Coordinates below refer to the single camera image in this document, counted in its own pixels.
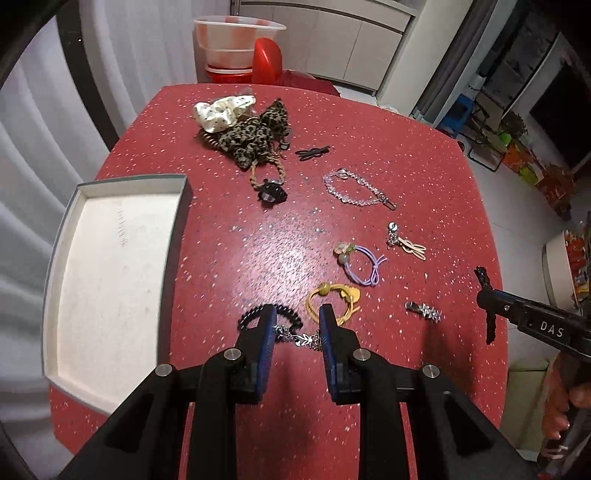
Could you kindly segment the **silver rhinestone hair clip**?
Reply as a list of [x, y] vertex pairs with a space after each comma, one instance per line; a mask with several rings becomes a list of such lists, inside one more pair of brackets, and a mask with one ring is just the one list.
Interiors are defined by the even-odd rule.
[[416, 313], [422, 318], [433, 323], [439, 323], [443, 318], [443, 313], [441, 311], [425, 303], [408, 301], [405, 304], [405, 308], [407, 311]]

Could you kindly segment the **white cabinet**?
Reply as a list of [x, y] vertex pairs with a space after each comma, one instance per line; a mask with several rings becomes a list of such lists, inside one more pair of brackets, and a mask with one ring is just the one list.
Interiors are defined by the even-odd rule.
[[283, 24], [283, 67], [377, 92], [423, 1], [242, 1], [238, 12]]

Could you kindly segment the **white shallow tray box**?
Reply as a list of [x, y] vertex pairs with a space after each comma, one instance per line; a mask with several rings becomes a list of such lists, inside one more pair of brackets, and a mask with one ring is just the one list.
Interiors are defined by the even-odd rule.
[[43, 300], [45, 377], [112, 414], [168, 358], [192, 191], [182, 174], [82, 183], [58, 228]]

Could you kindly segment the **translucent plastic tub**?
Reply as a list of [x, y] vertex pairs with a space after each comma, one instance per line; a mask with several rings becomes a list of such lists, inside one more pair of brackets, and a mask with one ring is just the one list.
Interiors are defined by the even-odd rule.
[[209, 67], [231, 74], [252, 73], [259, 38], [273, 40], [287, 26], [267, 19], [208, 15], [193, 20], [193, 50], [197, 74]]

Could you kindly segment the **black claw hair clip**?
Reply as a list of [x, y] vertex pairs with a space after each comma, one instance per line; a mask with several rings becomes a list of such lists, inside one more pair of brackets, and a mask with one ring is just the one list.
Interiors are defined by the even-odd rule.
[[274, 206], [287, 200], [287, 192], [276, 181], [264, 181], [257, 191], [259, 201], [266, 206]]

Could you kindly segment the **leopard print scrunchie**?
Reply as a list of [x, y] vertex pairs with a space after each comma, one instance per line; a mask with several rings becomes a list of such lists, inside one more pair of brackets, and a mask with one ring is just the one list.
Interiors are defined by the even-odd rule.
[[249, 117], [218, 137], [218, 149], [242, 171], [273, 156], [274, 146], [290, 133], [286, 105], [277, 98], [259, 116]]

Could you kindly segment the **blue stool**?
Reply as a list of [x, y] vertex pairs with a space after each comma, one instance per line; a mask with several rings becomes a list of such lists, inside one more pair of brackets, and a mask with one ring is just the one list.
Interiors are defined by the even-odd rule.
[[460, 94], [450, 110], [439, 123], [437, 129], [451, 138], [456, 138], [470, 117], [474, 100], [464, 94]]

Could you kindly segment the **red plastic stool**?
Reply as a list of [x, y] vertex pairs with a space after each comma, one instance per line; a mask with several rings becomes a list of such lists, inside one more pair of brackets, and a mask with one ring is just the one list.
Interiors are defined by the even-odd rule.
[[339, 97], [339, 91], [331, 82], [284, 69], [280, 46], [270, 38], [259, 38], [254, 43], [252, 84], [290, 87]]

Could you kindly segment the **white curtain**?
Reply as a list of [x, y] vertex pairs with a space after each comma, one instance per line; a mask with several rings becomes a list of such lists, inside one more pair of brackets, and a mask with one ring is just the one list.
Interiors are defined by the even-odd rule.
[[1, 474], [70, 460], [42, 372], [45, 277], [66, 205], [160, 88], [197, 80], [195, 18], [226, 1], [1, 5]]

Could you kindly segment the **black beaded barrette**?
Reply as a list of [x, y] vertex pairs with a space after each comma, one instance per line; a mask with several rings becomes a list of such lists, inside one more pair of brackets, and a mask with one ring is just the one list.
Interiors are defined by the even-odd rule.
[[491, 345], [496, 339], [496, 313], [491, 305], [493, 287], [485, 267], [477, 266], [474, 272], [481, 286], [477, 304], [486, 312], [486, 343]]

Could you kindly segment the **white polka dot scrunchie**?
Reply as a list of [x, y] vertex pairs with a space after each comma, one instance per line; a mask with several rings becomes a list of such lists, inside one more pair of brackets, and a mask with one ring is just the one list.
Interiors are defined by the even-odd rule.
[[226, 96], [211, 103], [194, 104], [193, 116], [205, 132], [219, 133], [235, 126], [254, 104], [256, 97], [253, 95]]

